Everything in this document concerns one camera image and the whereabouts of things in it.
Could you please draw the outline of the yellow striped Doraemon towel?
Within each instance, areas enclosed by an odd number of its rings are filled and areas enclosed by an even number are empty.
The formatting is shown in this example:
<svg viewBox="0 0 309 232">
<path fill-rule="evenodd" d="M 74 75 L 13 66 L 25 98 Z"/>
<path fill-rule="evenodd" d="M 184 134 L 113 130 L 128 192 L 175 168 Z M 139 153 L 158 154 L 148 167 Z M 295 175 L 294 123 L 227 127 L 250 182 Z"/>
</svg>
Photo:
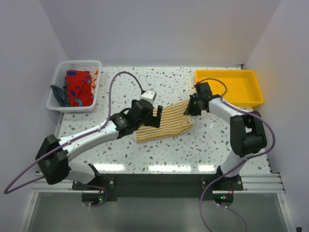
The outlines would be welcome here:
<svg viewBox="0 0 309 232">
<path fill-rule="evenodd" d="M 184 115 L 188 103 L 189 100 L 185 100 L 164 107 L 162 110 L 160 127 L 140 127 L 134 133 L 135 141 L 141 143 L 165 137 L 178 136 L 191 129 L 194 125 L 194 121 L 190 115 Z"/>
</svg>

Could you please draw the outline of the red patterned towel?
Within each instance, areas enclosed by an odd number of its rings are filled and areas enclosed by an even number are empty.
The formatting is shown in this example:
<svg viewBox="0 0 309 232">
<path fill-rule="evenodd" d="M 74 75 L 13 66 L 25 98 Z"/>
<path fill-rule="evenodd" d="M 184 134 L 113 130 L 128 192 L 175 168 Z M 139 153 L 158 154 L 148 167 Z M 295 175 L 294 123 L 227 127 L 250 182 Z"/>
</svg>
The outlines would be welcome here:
<svg viewBox="0 0 309 232">
<path fill-rule="evenodd" d="M 67 70 L 67 93 L 72 107 L 91 106 L 94 99 L 90 71 Z"/>
</svg>

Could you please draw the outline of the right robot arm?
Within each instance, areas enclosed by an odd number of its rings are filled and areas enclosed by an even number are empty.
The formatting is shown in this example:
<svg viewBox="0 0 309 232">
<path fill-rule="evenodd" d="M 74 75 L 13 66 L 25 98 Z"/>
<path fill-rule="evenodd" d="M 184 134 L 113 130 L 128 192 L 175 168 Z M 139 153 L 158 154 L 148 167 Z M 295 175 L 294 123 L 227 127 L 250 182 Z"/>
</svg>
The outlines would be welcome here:
<svg viewBox="0 0 309 232">
<path fill-rule="evenodd" d="M 257 154 L 267 146 L 261 116 L 257 111 L 247 112 L 229 104 L 221 95 L 214 95 L 209 83 L 194 85 L 196 93 L 190 95 L 185 115 L 200 116 L 202 111 L 212 113 L 230 126 L 231 152 L 218 167 L 215 184 L 219 189 L 232 185 L 232 177 L 239 175 L 249 155 Z"/>
</svg>

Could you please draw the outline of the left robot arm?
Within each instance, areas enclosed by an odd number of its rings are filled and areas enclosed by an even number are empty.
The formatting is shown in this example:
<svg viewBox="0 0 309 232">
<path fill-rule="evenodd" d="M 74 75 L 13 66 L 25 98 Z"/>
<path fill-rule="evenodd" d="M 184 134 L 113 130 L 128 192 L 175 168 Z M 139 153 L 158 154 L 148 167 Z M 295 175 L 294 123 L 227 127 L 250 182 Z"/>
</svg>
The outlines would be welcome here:
<svg viewBox="0 0 309 232">
<path fill-rule="evenodd" d="M 163 107 L 157 107 L 156 116 L 153 111 L 154 107 L 149 101 L 133 100 L 131 108 L 110 115 L 92 129 L 63 139 L 47 136 L 35 157 L 46 182 L 54 185 L 63 180 L 72 180 L 83 183 L 88 189 L 97 189 L 100 177 L 95 166 L 80 166 L 73 160 L 100 144 L 131 135 L 141 126 L 159 128 Z"/>
</svg>

